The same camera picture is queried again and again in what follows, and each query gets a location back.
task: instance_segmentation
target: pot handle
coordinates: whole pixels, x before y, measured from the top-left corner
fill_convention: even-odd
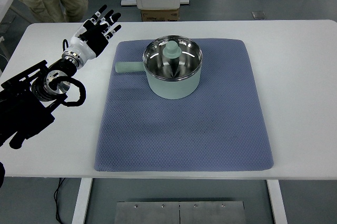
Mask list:
[[[117,73],[145,71],[143,62],[116,62],[115,71]]]

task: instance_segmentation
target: robotic arm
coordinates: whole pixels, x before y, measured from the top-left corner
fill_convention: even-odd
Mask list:
[[[113,28],[121,17],[120,13],[113,14],[111,10],[100,18],[106,8],[104,5],[83,23],[71,38],[70,46],[64,40],[60,60],[50,67],[46,66],[46,61],[41,61],[1,85],[0,147],[14,135],[9,145],[19,149],[25,139],[53,123],[52,112],[60,104],[80,106],[84,103],[85,87],[72,77],[88,60],[98,57],[121,28],[120,25]],[[66,92],[71,84],[79,88],[80,98],[75,102],[66,102]],[[47,101],[52,103],[48,106],[41,103]]]

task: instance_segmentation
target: saucepan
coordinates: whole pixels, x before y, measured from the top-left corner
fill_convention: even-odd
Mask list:
[[[116,62],[117,73],[145,71],[151,90],[165,99],[181,99],[195,91],[200,81],[202,52],[189,38],[158,38],[145,49],[143,61]]]

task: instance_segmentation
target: blue quilted mat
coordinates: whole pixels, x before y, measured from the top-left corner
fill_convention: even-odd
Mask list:
[[[194,39],[203,53],[197,89],[167,100],[145,72],[113,69],[97,143],[97,171],[249,171],[273,166],[245,45]],[[151,41],[119,43],[114,63],[141,61]]]

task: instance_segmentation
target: gray floor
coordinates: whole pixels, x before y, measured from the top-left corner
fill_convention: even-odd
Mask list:
[[[122,13],[121,22],[141,21],[139,9],[121,7],[120,1],[89,0],[85,19],[107,4]],[[252,11],[265,11],[268,20],[337,21],[337,0],[190,1],[180,8],[181,21],[253,20]],[[14,0],[13,6],[34,21],[23,4]],[[12,54],[29,23],[17,16],[8,25],[2,36]],[[0,56],[0,68],[5,65]],[[0,223],[57,223],[53,199],[57,183],[52,178],[5,178],[0,189]],[[80,179],[68,179],[61,189],[60,214],[65,223],[71,223],[79,185]],[[336,181],[287,180],[280,185],[288,223],[337,223]],[[247,223],[273,223],[264,181],[121,179],[94,180],[86,223],[113,223],[116,202],[136,200],[243,200]]]

